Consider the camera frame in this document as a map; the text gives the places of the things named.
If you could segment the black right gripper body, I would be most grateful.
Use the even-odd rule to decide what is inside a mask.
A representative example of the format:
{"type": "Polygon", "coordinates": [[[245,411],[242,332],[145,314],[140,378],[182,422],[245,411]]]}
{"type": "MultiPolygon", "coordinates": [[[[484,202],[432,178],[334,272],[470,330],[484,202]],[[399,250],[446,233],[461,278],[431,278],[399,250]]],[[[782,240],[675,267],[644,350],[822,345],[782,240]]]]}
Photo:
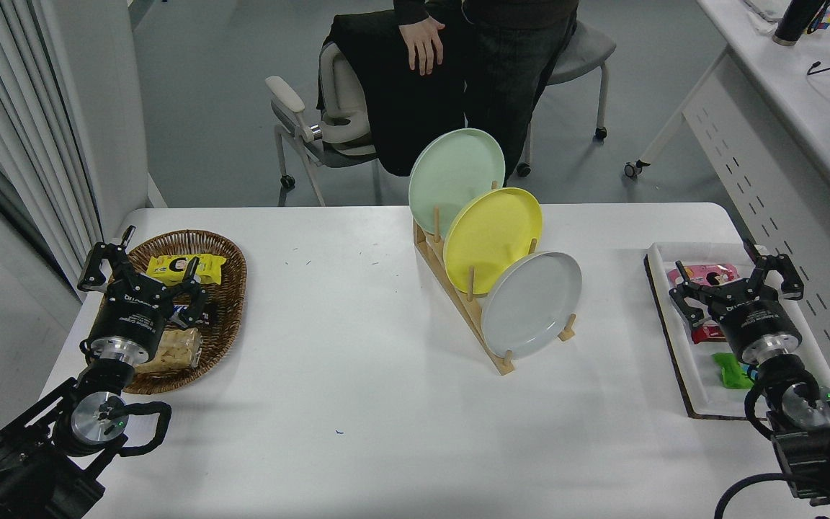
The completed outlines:
{"type": "Polygon", "coordinates": [[[803,342],[796,325],[777,300],[736,301],[724,296],[711,303],[710,315],[734,354],[791,354],[803,342]]]}

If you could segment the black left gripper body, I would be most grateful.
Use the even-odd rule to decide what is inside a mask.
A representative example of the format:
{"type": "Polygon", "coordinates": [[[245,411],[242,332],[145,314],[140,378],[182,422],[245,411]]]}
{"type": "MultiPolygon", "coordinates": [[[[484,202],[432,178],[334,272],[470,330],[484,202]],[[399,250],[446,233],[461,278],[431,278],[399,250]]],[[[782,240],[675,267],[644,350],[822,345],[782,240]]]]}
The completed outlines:
{"type": "Polygon", "coordinates": [[[112,338],[138,346],[158,346],[174,312],[171,300],[170,291],[163,288],[154,291],[143,287],[135,291],[126,286],[110,286],[90,332],[89,346],[112,338]]]}

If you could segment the person's right hand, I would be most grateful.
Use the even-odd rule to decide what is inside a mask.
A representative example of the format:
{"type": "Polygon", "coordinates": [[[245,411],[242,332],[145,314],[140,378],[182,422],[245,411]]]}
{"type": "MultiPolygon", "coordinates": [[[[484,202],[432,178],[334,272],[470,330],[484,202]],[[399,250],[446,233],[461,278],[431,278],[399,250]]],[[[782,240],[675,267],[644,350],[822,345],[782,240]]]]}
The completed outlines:
{"type": "Polygon", "coordinates": [[[409,68],[420,76],[429,76],[445,58],[440,33],[445,28],[434,17],[398,27],[408,52],[409,68]]]}

